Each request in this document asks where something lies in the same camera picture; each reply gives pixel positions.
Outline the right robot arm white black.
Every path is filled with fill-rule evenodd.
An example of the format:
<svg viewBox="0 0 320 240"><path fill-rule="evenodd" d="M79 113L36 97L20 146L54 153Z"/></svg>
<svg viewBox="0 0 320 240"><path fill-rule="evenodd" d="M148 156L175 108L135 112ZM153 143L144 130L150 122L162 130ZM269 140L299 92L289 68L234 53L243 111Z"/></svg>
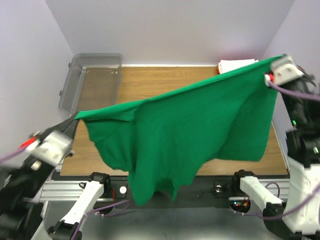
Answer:
<svg viewBox="0 0 320 240"><path fill-rule="evenodd" d="M315 79L294 63L272 66L265 84L282 95L292 129L286 133L289 178L285 199L252 172L235 172L231 192L246 196L257 217L283 240L320 237L320 97L307 85Z"/></svg>

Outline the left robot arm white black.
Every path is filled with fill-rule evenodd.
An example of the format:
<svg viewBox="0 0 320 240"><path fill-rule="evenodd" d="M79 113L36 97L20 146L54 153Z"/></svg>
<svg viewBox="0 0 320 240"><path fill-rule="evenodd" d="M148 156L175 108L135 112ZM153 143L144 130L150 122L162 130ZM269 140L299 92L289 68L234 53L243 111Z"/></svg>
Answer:
<svg viewBox="0 0 320 240"><path fill-rule="evenodd" d="M108 174L93 172L87 180L57 180L63 161L73 156L77 120L66 120L35 133L19 149L28 157L17 169L0 171L0 237L3 240L79 240L86 216L111 194ZM51 227L44 219L49 203L73 202Z"/></svg>

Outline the green t-shirt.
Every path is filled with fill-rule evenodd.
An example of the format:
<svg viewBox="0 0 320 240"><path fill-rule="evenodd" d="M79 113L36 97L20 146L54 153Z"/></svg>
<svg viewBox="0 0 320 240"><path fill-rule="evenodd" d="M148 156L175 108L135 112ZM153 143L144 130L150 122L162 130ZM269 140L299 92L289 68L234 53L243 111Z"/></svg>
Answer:
<svg viewBox="0 0 320 240"><path fill-rule="evenodd" d="M213 159L258 162L277 92L264 75L274 57L151 98L80 111L103 162L128 172L134 202L176 198Z"/></svg>

